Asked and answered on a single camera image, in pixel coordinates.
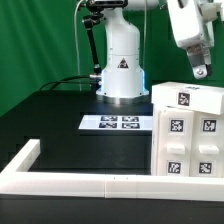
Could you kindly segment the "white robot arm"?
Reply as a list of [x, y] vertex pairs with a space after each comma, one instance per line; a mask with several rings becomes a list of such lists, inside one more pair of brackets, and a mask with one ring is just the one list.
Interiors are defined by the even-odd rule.
[[87, 0], [91, 25], [105, 24], [107, 64], [98, 67], [101, 85], [97, 98], [111, 103], [134, 103], [148, 97], [145, 72], [139, 64], [140, 32], [123, 17], [125, 10], [168, 10], [174, 39], [184, 49], [195, 78], [212, 74], [212, 22], [224, 22], [224, 0]]

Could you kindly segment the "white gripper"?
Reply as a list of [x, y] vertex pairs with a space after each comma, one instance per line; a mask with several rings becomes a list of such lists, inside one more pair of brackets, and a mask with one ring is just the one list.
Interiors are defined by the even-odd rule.
[[210, 49], [214, 46], [212, 23], [204, 22], [199, 0], [167, 0], [175, 42], [186, 49], [196, 79], [213, 74]]

